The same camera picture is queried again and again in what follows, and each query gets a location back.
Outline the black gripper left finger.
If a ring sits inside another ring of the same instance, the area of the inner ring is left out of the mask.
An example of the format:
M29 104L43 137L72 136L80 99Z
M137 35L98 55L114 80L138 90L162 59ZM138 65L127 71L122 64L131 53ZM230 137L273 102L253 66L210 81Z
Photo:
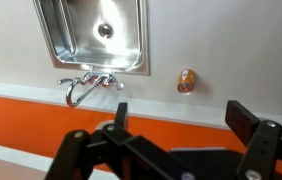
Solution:
M88 180L93 168L107 165L120 180L195 180L184 162L142 136L128 133L128 105L115 119L90 134L68 132L44 180Z

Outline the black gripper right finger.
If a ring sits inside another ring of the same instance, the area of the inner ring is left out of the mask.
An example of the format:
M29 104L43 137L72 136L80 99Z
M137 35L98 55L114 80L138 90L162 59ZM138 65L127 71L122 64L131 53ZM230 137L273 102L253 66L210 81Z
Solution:
M276 162L282 160L282 125L260 120L236 100L227 102L225 122L246 147L237 178L275 180Z

